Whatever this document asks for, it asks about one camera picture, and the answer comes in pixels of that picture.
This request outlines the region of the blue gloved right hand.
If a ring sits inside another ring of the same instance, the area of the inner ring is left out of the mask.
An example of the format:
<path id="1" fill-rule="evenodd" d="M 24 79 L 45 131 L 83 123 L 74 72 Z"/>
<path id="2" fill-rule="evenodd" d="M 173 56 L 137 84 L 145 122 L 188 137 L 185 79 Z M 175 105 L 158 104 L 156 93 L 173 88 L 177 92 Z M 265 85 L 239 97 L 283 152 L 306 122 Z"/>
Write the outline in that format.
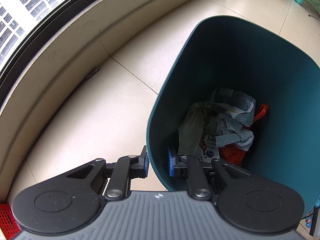
<path id="1" fill-rule="evenodd" d="M 317 218 L 318 216 L 319 206 L 320 206 L 320 200 L 318 198 L 316 204 L 313 206 L 313 210 L 309 213 L 309 216 L 305 219 L 305 226 L 309 229 L 312 226 L 313 218 Z"/>

